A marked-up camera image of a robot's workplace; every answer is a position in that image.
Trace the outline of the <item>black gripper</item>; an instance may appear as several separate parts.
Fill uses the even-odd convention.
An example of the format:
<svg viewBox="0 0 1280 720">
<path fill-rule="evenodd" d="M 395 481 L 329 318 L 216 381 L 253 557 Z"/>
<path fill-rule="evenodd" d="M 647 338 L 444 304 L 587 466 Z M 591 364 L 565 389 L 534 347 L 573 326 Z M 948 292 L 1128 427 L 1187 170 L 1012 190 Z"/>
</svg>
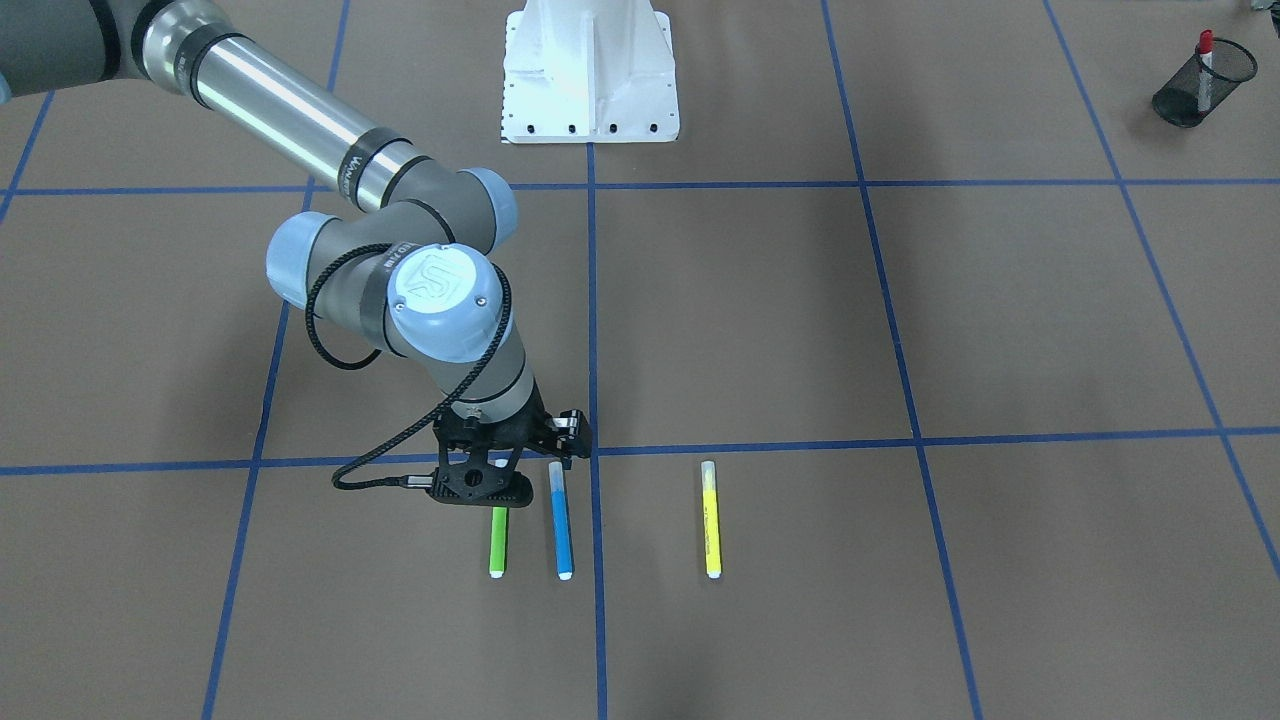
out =
<svg viewBox="0 0 1280 720">
<path fill-rule="evenodd" d="M 571 409 L 550 416 L 545 410 L 536 383 L 524 405 L 512 415 L 498 421 L 485 421 L 481 414 L 465 410 L 460 415 L 447 407 L 434 423 L 439 446 L 439 465 L 451 465 L 451 452 L 470 454 L 481 446 L 489 450 L 516 454 L 526 448 L 547 457 L 556 457 L 564 469 L 571 469 L 576 459 L 590 460 L 595 448 L 594 429 L 588 415 Z"/>
</svg>

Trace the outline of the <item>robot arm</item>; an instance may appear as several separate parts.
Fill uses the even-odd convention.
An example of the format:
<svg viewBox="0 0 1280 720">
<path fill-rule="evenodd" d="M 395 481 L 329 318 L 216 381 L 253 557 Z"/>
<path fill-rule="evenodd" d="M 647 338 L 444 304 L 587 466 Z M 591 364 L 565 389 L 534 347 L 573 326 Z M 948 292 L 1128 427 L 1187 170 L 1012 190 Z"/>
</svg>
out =
<svg viewBox="0 0 1280 720">
<path fill-rule="evenodd" d="M 462 323 L 426 324 L 422 338 L 397 328 L 403 304 L 384 295 L 408 251 L 460 250 L 486 265 L 515 232 L 515 197 L 495 173 L 453 172 L 407 138 L 361 115 L 242 35 L 211 1 L 5 1 L 3 101 L 114 79 L 140 79 L 243 126 L 300 164 L 319 184 L 364 213 L 340 223 L 316 213 L 289 219 L 268 255 L 285 306 L 307 323 L 326 316 L 375 350 L 424 363 L 445 396 L 434 398 L 440 460 L 466 448 L 532 448 L 588 457 L 590 428 L 579 411 L 548 416 L 516 336 L 504 337 L 503 301 L 483 295 L 467 309 L 492 314 L 476 366 L 456 365 L 435 340 Z"/>
</svg>

